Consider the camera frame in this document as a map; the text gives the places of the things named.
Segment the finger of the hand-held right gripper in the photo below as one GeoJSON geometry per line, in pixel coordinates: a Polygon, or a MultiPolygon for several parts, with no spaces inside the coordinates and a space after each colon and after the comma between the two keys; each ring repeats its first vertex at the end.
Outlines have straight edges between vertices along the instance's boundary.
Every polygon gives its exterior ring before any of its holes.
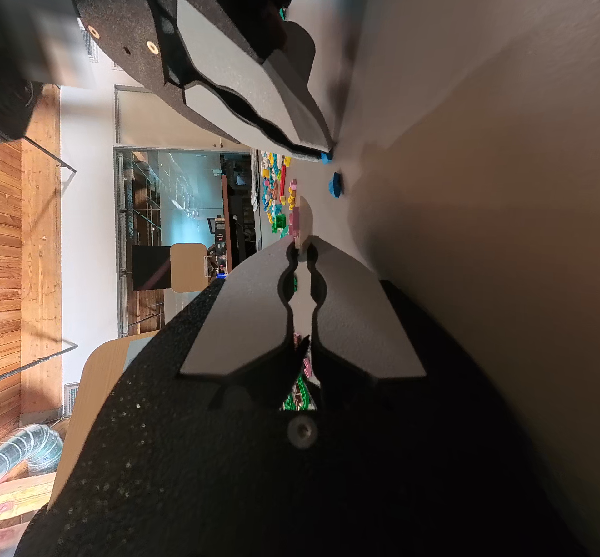
{"type": "Polygon", "coordinates": [[[275,49],[259,63],[187,0],[177,0],[177,27],[199,81],[239,118],[294,148],[330,151],[334,141],[308,89],[314,43],[293,21],[283,21],[289,51],[275,49]]]}
{"type": "Polygon", "coordinates": [[[221,132],[229,134],[250,148],[307,161],[322,159],[320,151],[303,147],[294,148],[285,142],[270,139],[260,128],[234,114],[214,90],[203,83],[195,84],[185,90],[185,102],[188,107],[214,124],[221,132]]]}

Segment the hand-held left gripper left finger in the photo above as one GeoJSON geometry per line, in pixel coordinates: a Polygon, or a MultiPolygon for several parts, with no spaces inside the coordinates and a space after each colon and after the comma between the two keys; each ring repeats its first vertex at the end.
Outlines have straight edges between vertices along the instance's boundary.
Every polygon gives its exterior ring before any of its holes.
{"type": "Polygon", "coordinates": [[[180,373],[205,379],[292,383],[301,369],[295,354],[294,274],[298,251],[282,238],[226,277],[180,373]]]}

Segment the black panel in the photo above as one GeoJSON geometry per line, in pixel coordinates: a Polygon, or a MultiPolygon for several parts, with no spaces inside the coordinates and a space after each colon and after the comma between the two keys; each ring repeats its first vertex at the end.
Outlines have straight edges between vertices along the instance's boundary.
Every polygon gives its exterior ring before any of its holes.
{"type": "Polygon", "coordinates": [[[172,288],[170,246],[131,247],[133,291],[156,291],[172,288]]]}

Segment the wooden chair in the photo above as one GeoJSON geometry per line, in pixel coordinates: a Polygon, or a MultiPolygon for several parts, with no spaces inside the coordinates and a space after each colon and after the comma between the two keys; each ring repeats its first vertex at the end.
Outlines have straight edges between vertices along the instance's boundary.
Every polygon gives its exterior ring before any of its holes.
{"type": "Polygon", "coordinates": [[[178,293],[204,291],[209,282],[205,275],[207,248],[200,243],[177,243],[170,247],[172,290],[178,293]]]}

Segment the light wooden table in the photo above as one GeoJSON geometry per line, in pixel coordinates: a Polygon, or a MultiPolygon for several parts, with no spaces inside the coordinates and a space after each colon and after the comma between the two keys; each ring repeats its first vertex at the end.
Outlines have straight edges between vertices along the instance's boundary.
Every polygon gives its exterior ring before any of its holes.
{"type": "Polygon", "coordinates": [[[122,337],[101,344],[84,366],[57,466],[48,509],[52,508],[73,471],[92,425],[127,363],[135,358],[157,331],[122,337]]]}

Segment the pile of colourful lego bricks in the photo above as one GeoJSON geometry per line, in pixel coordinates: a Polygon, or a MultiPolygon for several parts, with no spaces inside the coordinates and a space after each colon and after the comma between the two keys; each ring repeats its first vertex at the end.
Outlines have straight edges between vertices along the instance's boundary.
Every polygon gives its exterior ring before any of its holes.
{"type": "Polygon", "coordinates": [[[262,152],[259,172],[262,177],[262,208],[271,231],[280,238],[291,236],[297,243],[300,237],[298,185],[290,176],[291,157],[262,152]]]}

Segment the silver flexible air duct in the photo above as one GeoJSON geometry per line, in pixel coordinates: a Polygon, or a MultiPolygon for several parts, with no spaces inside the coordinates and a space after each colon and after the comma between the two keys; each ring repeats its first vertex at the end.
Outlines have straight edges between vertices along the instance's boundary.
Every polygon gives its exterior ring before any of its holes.
{"type": "Polygon", "coordinates": [[[33,476],[56,472],[63,446],[59,433],[45,424],[19,428],[1,442],[1,477],[20,463],[33,476]]]}

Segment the green lego baseplate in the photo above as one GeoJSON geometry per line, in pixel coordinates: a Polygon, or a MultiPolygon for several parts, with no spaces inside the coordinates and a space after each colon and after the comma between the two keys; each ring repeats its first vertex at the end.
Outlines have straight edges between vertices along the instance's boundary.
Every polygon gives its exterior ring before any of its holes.
{"type": "Polygon", "coordinates": [[[282,411],[315,411],[318,406],[310,392],[309,379],[299,375],[286,399],[281,405],[282,411]]]}

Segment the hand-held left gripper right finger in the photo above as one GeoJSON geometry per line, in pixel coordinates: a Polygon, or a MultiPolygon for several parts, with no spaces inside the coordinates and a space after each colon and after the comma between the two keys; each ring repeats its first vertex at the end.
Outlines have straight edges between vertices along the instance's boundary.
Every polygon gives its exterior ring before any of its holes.
{"type": "Polygon", "coordinates": [[[377,381],[426,376],[401,321],[375,273],[318,236],[306,253],[311,274],[312,339],[377,381]]]}

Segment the black metal rod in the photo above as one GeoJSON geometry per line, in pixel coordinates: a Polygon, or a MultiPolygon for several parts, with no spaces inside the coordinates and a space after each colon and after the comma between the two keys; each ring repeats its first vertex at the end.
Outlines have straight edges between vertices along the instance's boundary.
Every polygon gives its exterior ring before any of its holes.
{"type": "Polygon", "coordinates": [[[30,370],[31,368],[34,368],[36,366],[42,365],[48,361],[51,361],[52,359],[61,357],[67,353],[70,353],[73,350],[76,350],[79,348],[79,345],[76,343],[71,343],[71,342],[67,342],[67,344],[69,345],[67,348],[62,349],[60,351],[57,351],[55,353],[52,353],[46,357],[42,357],[42,358],[38,358],[34,361],[31,361],[30,363],[27,363],[25,365],[22,365],[20,367],[14,368],[12,370],[10,370],[9,372],[6,372],[4,374],[1,374],[0,380],[3,381],[5,379],[11,378],[15,375],[21,374],[27,370],[30,370]]]}
{"type": "Polygon", "coordinates": [[[77,173],[77,170],[72,167],[70,164],[64,162],[60,157],[56,156],[54,153],[50,152],[48,149],[43,148],[40,144],[38,144],[36,141],[30,139],[27,136],[24,136],[22,138],[22,140],[26,141],[27,143],[29,143],[31,146],[33,146],[34,148],[38,149],[39,151],[41,151],[43,154],[51,157],[51,159],[53,159],[54,161],[56,161],[56,163],[58,163],[60,165],[60,167],[62,169],[68,169],[69,171],[71,171],[74,175],[77,173]]]}

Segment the wooden post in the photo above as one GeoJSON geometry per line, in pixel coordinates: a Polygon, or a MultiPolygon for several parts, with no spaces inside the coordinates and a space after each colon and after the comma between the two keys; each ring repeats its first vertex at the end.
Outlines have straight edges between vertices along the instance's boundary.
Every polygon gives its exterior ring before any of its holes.
{"type": "MultiPolygon", "coordinates": [[[[60,90],[46,85],[26,136],[61,151],[60,90]]],[[[26,141],[22,158],[22,365],[63,349],[61,167],[26,141]]]]}

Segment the glass partition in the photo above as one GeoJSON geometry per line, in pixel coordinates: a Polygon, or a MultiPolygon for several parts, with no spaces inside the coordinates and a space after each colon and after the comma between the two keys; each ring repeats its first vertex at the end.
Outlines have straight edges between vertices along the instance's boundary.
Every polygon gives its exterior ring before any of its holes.
{"type": "Polygon", "coordinates": [[[117,313],[120,337],[161,329],[198,294],[133,291],[131,247],[200,243],[225,254],[217,218],[229,214],[233,265],[259,242],[251,204],[251,155],[184,150],[114,149],[117,313]]]}

